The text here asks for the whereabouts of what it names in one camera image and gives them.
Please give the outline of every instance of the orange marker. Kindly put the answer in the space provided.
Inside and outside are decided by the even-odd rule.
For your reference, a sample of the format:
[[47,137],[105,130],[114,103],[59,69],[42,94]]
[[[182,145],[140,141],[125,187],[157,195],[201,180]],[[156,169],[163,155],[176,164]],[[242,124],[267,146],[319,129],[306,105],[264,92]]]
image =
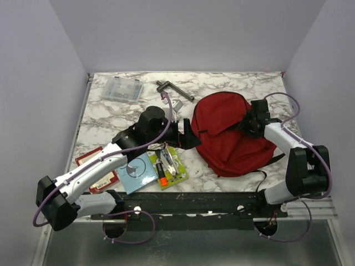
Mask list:
[[165,177],[165,173],[164,173],[164,170],[163,170],[163,166],[161,165],[161,163],[157,163],[156,164],[156,169],[158,171],[158,176],[159,176],[159,179],[160,179],[160,184],[165,187],[168,185],[168,180],[166,179]]

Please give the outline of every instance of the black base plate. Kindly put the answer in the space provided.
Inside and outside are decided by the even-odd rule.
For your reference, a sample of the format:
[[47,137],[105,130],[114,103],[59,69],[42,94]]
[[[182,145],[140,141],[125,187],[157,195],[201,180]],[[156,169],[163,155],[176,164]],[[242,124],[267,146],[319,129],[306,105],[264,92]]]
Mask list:
[[[139,206],[152,214],[156,230],[253,230],[253,218],[270,218],[274,211],[277,212],[278,217],[287,217],[286,213],[280,211],[280,205],[260,207],[255,192],[139,192],[131,195],[118,192],[118,195],[123,199],[124,205],[113,210],[112,213],[132,210]],[[202,215],[211,212],[216,215]],[[196,216],[190,217],[186,214],[196,214]],[[117,218],[92,216],[92,219]],[[126,226],[119,223],[108,224],[110,224],[108,236],[110,231],[115,231],[115,227]],[[150,218],[143,213],[129,215],[128,225],[130,231],[149,231],[152,228]]]

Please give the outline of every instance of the blue book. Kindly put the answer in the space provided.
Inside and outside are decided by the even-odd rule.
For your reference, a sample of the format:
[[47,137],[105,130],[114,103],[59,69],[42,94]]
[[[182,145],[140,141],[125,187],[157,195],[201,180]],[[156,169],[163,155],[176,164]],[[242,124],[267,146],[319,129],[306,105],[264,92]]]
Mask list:
[[117,168],[117,173],[128,195],[158,179],[146,153]]

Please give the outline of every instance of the screw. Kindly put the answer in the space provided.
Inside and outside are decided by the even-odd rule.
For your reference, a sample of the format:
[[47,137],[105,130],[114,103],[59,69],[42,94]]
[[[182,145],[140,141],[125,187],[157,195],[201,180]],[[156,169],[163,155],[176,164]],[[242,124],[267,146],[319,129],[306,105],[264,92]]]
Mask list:
[[244,206],[243,206],[243,205],[239,205],[239,206],[237,207],[237,211],[239,211],[239,212],[245,211]]

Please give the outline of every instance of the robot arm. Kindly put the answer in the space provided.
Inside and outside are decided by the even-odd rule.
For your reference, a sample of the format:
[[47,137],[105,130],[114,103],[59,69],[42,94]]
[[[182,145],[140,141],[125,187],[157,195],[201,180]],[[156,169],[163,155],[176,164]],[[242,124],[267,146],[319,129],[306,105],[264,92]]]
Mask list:
[[137,123],[118,133],[99,154],[84,164],[54,180],[43,177],[38,182],[36,204],[42,205],[41,211],[53,229],[64,229],[78,217],[108,214],[120,205],[122,200],[115,191],[97,195],[83,193],[107,173],[145,153],[147,144],[158,136],[163,134],[158,142],[185,150],[201,144],[189,119],[184,119],[184,133],[178,131],[178,123],[171,122],[166,128],[169,123],[164,111],[150,106],[142,112]]
[[251,102],[251,110],[247,110],[238,129],[251,137],[266,138],[288,157],[285,180],[258,193],[262,205],[282,204],[298,196],[321,193],[328,189],[329,176],[325,166],[309,147],[313,147],[329,167],[327,148],[314,146],[304,140],[297,141],[299,138],[286,132],[279,119],[270,117],[266,99]]

